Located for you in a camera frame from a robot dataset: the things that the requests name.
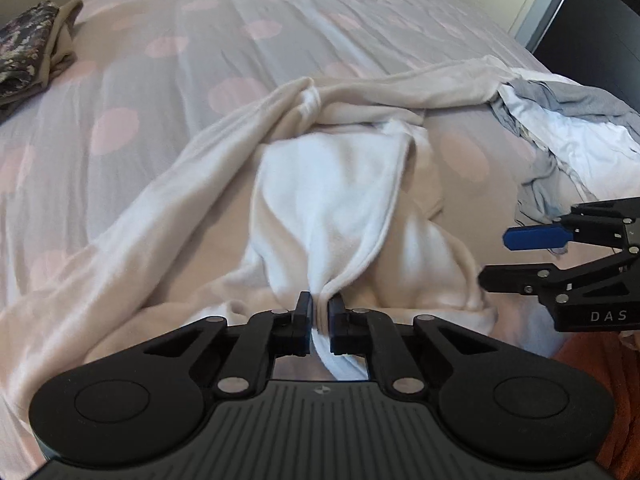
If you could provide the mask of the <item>cream long sleeve shirt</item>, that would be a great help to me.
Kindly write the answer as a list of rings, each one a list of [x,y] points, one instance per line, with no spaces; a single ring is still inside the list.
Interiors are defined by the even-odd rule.
[[[62,370],[210,315],[239,324],[316,304],[312,340],[337,378],[359,375],[329,354],[328,303],[348,286],[397,322],[436,314],[480,334],[497,311],[477,284],[465,244],[435,221],[442,187],[424,110],[490,101],[513,70],[496,58],[380,79],[300,78],[192,139],[100,236],[43,288],[1,315],[1,394],[24,417],[36,390]],[[226,231],[239,263],[182,304],[148,298],[246,165],[252,195]]]

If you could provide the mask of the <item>red orange blanket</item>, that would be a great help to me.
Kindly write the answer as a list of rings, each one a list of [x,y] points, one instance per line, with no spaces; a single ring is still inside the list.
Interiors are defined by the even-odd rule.
[[[614,479],[639,477],[639,336],[581,333],[554,358],[577,370],[570,394],[587,454]]]

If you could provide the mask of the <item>light blue garment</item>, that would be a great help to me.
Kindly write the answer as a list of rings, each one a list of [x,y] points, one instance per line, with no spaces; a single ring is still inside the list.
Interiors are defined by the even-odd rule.
[[[568,214],[574,204],[589,202],[596,196],[577,177],[565,162],[560,162],[550,148],[538,141],[533,133],[510,111],[498,92],[489,102],[498,123],[525,141],[533,149],[533,160],[525,170],[524,180],[518,187],[514,219],[520,226],[549,224],[555,218]]]

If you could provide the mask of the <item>white garment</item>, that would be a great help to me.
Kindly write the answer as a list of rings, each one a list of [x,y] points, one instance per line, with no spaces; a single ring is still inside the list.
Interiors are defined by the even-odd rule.
[[[546,110],[506,84],[498,93],[529,142],[551,153],[585,195],[614,200],[639,194],[639,144],[624,127]]]

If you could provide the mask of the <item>grey knit garment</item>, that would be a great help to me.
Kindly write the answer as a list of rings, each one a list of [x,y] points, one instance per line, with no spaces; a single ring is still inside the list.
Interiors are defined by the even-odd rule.
[[[610,92],[596,87],[559,81],[517,79],[511,82],[515,94],[546,110],[588,122],[610,122],[639,132],[639,113]]]

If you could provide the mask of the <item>black wardrobe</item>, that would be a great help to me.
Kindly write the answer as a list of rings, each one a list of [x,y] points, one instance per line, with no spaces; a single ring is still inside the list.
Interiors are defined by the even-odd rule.
[[[639,0],[564,0],[534,51],[553,73],[639,107]]]

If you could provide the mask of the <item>beige folded garment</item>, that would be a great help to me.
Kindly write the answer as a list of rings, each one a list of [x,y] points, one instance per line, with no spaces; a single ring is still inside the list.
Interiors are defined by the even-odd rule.
[[[47,46],[48,59],[44,62],[42,70],[47,76],[43,88],[34,92],[23,101],[9,108],[7,113],[1,111],[1,121],[5,122],[20,106],[37,94],[46,91],[53,79],[58,78],[77,60],[73,44],[73,31],[79,13],[84,7],[82,0],[70,0],[68,3],[58,6],[58,16],[54,22],[52,38]]]

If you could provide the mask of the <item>dark floral folded garment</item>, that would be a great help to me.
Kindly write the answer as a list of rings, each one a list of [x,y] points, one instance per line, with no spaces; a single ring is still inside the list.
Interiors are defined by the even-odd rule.
[[[48,59],[58,6],[48,0],[32,6],[1,29],[1,110],[23,101],[46,84]]]

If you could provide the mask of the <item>grey door frame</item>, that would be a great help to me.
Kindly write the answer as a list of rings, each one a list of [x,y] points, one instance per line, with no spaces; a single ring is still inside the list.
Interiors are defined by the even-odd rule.
[[[509,34],[529,52],[534,52],[565,0],[524,0]]]

